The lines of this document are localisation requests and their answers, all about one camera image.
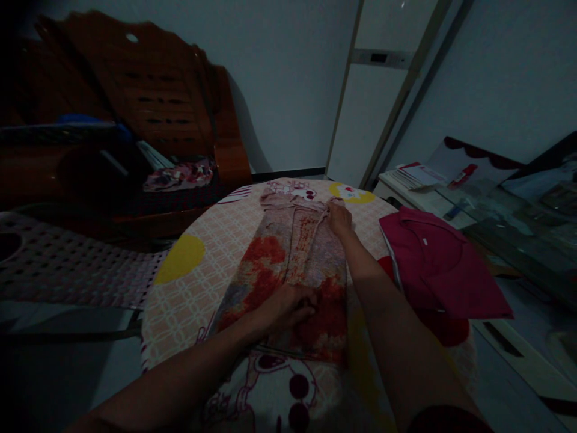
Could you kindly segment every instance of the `pink fabric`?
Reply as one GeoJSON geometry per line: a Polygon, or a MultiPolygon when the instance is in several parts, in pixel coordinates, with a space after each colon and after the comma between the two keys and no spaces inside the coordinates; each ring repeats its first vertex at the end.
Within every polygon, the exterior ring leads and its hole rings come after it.
{"type": "Polygon", "coordinates": [[[512,318],[513,311],[474,247],[432,213],[401,207],[379,220],[397,283],[413,308],[461,319],[512,318]]]}
{"type": "Polygon", "coordinates": [[[208,185],[215,163],[210,158],[196,162],[181,162],[174,168],[161,168],[149,175],[142,186],[144,192],[170,192],[208,185]]]}

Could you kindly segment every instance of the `right hand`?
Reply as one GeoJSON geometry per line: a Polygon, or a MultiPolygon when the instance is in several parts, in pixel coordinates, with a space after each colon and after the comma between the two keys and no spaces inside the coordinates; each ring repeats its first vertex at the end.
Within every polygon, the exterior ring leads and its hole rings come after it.
{"type": "Polygon", "coordinates": [[[339,239],[353,231],[353,216],[346,207],[329,203],[329,210],[329,227],[339,239]]]}
{"type": "Polygon", "coordinates": [[[311,287],[283,284],[250,313],[262,336],[284,331],[315,313],[317,295],[311,287]]]}

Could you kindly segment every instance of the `floral cloth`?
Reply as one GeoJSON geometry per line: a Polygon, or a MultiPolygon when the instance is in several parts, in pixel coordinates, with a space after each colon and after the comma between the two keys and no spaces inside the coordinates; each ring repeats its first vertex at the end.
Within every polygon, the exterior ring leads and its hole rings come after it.
{"type": "MultiPolygon", "coordinates": [[[[340,198],[329,201],[344,206],[340,198]]],[[[260,198],[264,216],[216,312],[216,334],[256,309],[283,281],[316,290],[316,313],[261,348],[302,358],[345,363],[347,266],[343,246],[326,219],[328,207],[300,195],[260,198]]]]}
{"type": "Polygon", "coordinates": [[[174,168],[161,168],[148,176],[142,186],[144,192],[170,192],[199,188],[212,180],[215,162],[202,158],[197,162],[181,162],[174,168]]]}

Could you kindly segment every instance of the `glass shelf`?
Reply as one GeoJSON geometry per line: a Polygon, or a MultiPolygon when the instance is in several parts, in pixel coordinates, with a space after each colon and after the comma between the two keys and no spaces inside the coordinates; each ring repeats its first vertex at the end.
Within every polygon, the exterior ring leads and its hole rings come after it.
{"type": "Polygon", "coordinates": [[[436,192],[477,223],[463,232],[499,254],[541,290],[577,312],[577,218],[530,203],[501,187],[465,184],[436,192]]]}

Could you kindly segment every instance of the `tablecloth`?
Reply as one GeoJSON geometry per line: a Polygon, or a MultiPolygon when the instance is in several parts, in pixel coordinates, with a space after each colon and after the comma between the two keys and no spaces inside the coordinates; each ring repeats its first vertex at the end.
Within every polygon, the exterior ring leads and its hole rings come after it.
{"type": "MultiPolygon", "coordinates": [[[[234,191],[181,235],[149,293],[142,325],[146,371],[206,338],[226,288],[263,216],[265,188],[326,201],[341,197],[353,228],[376,258],[389,256],[378,220],[396,209],[371,192],[340,182],[280,178],[234,191]]],[[[331,429],[395,431],[359,300],[347,275],[348,368],[253,351],[198,409],[194,425],[206,430],[331,429]]],[[[466,389],[477,383],[472,333],[446,349],[466,389]]]]}

